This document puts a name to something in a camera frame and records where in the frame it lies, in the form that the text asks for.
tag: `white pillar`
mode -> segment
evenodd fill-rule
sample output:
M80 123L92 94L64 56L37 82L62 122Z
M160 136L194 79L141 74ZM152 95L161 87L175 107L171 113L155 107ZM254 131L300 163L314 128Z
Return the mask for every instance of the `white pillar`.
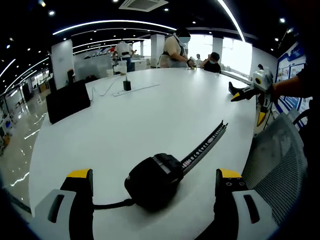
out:
M151 67L156 68L161 54L164 52L165 36L151 35Z
M223 46L223 39L213 37L213 43L212 43L212 52L216 52L220 55L220 60L218 61L219 64L221 64L221 58L222 58L222 46Z
M51 62L56 89L66 86L68 70L74 70L74 58L71 39L51 47Z

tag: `round table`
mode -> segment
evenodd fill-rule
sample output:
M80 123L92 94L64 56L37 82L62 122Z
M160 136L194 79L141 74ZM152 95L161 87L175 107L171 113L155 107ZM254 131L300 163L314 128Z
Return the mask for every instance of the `round table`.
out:
M158 212L133 205L93 214L94 239L177 240L196 238L214 219L216 169L242 173L249 154L256 99L230 102L229 81L202 69L148 69L127 75L132 89L123 90L124 76L86 84L89 108L56 124L45 117L30 164L29 198L35 206L66 176L93 169L93 203L111 204L130 198L125 178L139 162L158 153L182 160L223 120L226 132L184 177L172 202Z

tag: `gray mesh chair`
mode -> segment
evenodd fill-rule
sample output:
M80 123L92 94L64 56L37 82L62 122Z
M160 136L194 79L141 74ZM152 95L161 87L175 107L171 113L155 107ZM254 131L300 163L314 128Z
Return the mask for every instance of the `gray mesh chair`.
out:
M242 177L270 205L278 226L301 192L308 165L303 148L298 130L284 113L252 140Z

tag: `person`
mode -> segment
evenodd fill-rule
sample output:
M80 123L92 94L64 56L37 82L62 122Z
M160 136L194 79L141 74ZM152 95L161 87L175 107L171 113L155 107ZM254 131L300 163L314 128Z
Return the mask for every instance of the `person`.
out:
M196 55L195 63L196 63L196 65L197 65L198 67L201 67L201 65L204 63L204 62L201 60L199 53Z
M193 67L195 63L188 59L186 43L190 41L190 34L186 28L179 28L173 36L164 42L163 54L160 57L161 68L186 68Z
M221 67L218 63L220 55L213 52L208 55L208 58L202 63L201 68L212 73L221 73Z
M132 72L132 63L131 63L131 57L135 54L135 51L133 51L132 46L127 44L125 41L121 41L115 46L115 49L113 51L112 59L116 60L116 54L118 55L118 58L122 59L123 61L126 61L126 67L127 72Z

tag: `handheld tool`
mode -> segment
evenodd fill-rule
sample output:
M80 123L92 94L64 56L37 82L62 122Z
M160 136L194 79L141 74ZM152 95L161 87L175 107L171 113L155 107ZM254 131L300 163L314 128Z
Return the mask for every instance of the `handheld tool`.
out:
M229 82L229 91L233 96L231 102L237 102L243 99L251 99L254 95L263 94L263 104L260 109L257 126L266 119L267 112L272 103L272 84L273 75L270 70L258 70L252 74L252 84L245 88L235 88Z

